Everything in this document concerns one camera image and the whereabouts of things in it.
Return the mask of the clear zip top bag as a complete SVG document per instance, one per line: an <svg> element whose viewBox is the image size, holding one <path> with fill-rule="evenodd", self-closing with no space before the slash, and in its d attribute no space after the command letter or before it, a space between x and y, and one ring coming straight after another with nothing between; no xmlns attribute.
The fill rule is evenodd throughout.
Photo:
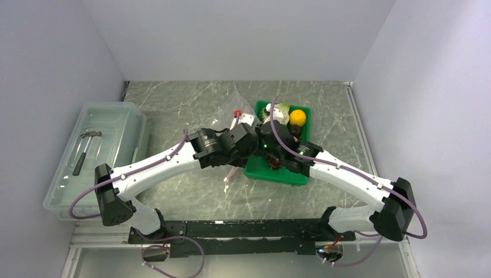
<svg viewBox="0 0 491 278"><path fill-rule="evenodd" d="M240 93L237 90L235 90L232 93L228 94L227 98L225 99L225 102L220 105L220 107L216 110L214 115L211 117L212 120L211 128L214 130L222 130L225 128L230 128L233 119L233 112L237 109L240 109L243 112L249 114L256 115L253 107L249 104L249 102L246 99L242 98Z"/></svg>

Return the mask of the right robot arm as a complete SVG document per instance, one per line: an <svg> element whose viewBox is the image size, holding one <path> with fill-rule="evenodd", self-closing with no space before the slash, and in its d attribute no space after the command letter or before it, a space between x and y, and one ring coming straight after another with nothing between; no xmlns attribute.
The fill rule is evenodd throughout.
<svg viewBox="0 0 491 278"><path fill-rule="evenodd" d="M319 233L333 240L343 232L375 231L400 242L417 211L411 183L377 177L355 168L309 141L294 139L288 128L278 121L255 126L259 152L271 157L288 171L308 178L326 181L359 198L361 208L331 207L323 214Z"/></svg>

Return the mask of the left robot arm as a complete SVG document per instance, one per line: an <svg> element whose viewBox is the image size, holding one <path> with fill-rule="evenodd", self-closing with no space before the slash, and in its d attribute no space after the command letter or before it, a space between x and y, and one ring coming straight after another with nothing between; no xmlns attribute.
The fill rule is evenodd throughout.
<svg viewBox="0 0 491 278"><path fill-rule="evenodd" d="M96 197L102 224L126 224L139 230L151 243L161 242L167 233L162 213L137 200L137 195L165 180L207 167L244 167L259 147L253 127L241 123L216 132L199 129L170 149L123 167L96 168L99 181Z"/></svg>

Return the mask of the dark red grape bunch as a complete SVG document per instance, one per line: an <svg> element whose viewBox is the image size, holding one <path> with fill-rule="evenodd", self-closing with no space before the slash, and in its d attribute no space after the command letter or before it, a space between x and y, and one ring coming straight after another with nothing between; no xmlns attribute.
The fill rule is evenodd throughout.
<svg viewBox="0 0 491 278"><path fill-rule="evenodd" d="M275 156L267 156L266 161L272 170L278 170L283 166L281 159Z"/></svg>

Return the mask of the green plastic tray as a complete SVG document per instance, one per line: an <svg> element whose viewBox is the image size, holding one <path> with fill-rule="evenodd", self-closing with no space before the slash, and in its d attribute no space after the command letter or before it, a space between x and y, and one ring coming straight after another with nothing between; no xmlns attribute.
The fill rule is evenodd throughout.
<svg viewBox="0 0 491 278"><path fill-rule="evenodd" d="M297 105L290 105L289 114L294 110L302 110L306 114L306 123L302 126L301 140L310 140L310 118L311 109L308 107L302 107ZM263 157L252 156L250 157L243 173L248 178L254 178L257 180L264 180L269 182L277 182L281 184L289 184L294 186L306 185L309 178L302 174L290 172L285 167L273 170L267 163L267 160Z"/></svg>

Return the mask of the orange fruit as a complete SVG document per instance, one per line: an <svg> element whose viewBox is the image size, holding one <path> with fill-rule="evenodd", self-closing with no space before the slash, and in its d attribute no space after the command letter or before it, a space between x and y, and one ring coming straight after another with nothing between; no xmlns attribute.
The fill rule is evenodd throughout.
<svg viewBox="0 0 491 278"><path fill-rule="evenodd" d="M301 109L296 109L290 112L289 123L290 125L295 125L303 127L306 124L307 115Z"/></svg>

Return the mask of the white green cabbage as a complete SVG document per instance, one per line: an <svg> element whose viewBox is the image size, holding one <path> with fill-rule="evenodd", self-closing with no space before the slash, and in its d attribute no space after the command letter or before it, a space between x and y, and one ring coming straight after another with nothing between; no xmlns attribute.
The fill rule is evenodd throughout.
<svg viewBox="0 0 491 278"><path fill-rule="evenodd" d="M290 105L287 103L279 103L272 106L272 103L267 103L271 105L270 120L277 120L281 125L287 125L289 123L289 110Z"/></svg>

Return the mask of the clear plastic storage box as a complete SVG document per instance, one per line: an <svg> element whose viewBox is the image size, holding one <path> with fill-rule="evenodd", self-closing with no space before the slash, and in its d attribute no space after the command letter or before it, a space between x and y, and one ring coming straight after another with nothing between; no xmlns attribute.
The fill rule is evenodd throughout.
<svg viewBox="0 0 491 278"><path fill-rule="evenodd" d="M101 131L90 143L78 176L74 167L87 138L81 134ZM111 168L145 159L149 143L146 116L131 102L85 103L43 202L45 209L62 221L71 221L68 210L73 200L94 183L94 169L106 163Z"/></svg>

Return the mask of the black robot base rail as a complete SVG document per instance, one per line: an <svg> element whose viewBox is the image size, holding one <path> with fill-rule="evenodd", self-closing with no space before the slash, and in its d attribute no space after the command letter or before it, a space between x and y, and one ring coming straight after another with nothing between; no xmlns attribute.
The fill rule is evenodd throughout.
<svg viewBox="0 0 491 278"><path fill-rule="evenodd" d="M140 236L130 229L128 243L165 242L171 258L192 255L296 253L313 255L323 243L353 242L354 232L338 234L318 219L166 221L163 232Z"/></svg>

